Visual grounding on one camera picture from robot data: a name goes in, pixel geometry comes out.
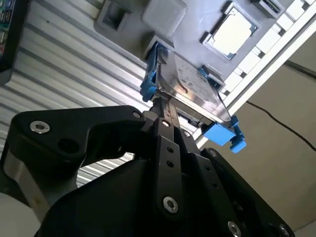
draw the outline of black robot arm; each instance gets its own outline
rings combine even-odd
[[[77,188],[80,167],[134,159]],[[12,120],[2,191],[29,205],[37,237],[293,237],[214,149],[197,148],[159,98],[131,106],[25,112]]]

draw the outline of black cable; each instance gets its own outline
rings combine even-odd
[[[293,63],[292,61],[289,61],[289,60],[285,61],[284,65],[288,66],[289,68],[295,71],[298,71],[299,73],[303,73],[310,78],[316,79],[316,72],[311,69],[303,67],[297,63]]]
[[[272,118],[275,122],[277,122],[278,124],[280,124],[281,126],[285,127],[287,130],[289,130],[290,132],[294,133],[296,136],[298,136],[299,138],[301,138],[307,145],[309,145],[310,148],[312,148],[315,152],[316,152],[316,148],[305,138],[303,137],[301,134],[297,133],[296,131],[294,131],[292,128],[290,128],[289,126],[285,125],[283,122],[280,122],[279,120],[277,120],[272,114],[270,114],[269,111],[261,108],[258,105],[255,105],[249,101],[247,101],[247,103],[249,105],[252,105],[253,107],[265,112],[267,115],[269,115],[270,118]]]

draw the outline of silver screw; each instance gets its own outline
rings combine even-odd
[[[165,120],[162,121],[162,124],[167,126],[167,127],[170,127],[170,124],[167,121],[165,121]]]
[[[190,137],[190,133],[186,130],[183,131],[184,135],[186,135],[186,137]]]
[[[227,225],[234,237],[241,237],[241,231],[234,222],[229,221]]]
[[[163,207],[171,214],[176,214],[179,210],[178,204],[172,197],[165,197],[163,199]]]
[[[133,115],[137,117],[138,119],[141,117],[141,115],[138,112],[133,112]]]
[[[50,126],[43,121],[33,121],[30,124],[30,130],[38,134],[43,134],[50,131]]]
[[[211,155],[212,155],[213,157],[217,157],[217,154],[216,154],[215,151],[210,150],[209,152],[211,153]]]
[[[284,227],[284,225],[280,225],[279,227],[280,227],[281,231],[282,231],[286,236],[290,237],[290,234],[289,234],[289,232],[286,230],[286,228]]]

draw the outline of blue plastic clip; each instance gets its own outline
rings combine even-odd
[[[245,142],[245,136],[241,129],[238,126],[239,120],[237,119],[237,116],[232,116],[232,126],[234,128],[236,136],[231,139],[231,147],[230,150],[233,153],[240,152],[244,147],[247,146],[247,143]]]
[[[155,82],[158,47],[160,47],[159,43],[154,44],[154,46],[148,54],[148,63],[145,79],[140,85],[140,94],[143,96],[143,101],[145,102],[148,102],[157,90]]]
[[[217,82],[208,77],[204,68],[199,68],[198,71],[206,77],[209,82],[215,86],[215,88],[217,88]],[[232,143],[230,150],[233,153],[238,153],[247,145],[245,142],[245,136],[239,128],[238,123],[239,120],[234,115],[231,118],[231,126],[234,128],[234,131],[231,131],[229,128],[221,125],[220,123],[214,122],[203,132],[203,135],[208,140],[211,140],[220,146],[223,146],[230,141]]]

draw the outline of corrugated metal wall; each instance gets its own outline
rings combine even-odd
[[[0,88],[0,152],[13,116],[22,111],[129,104],[147,110],[139,86],[144,63],[136,65],[121,49],[95,32],[104,0],[35,0],[11,81]],[[190,132],[194,128],[184,120]],[[131,160],[126,154],[81,169],[82,185]]]

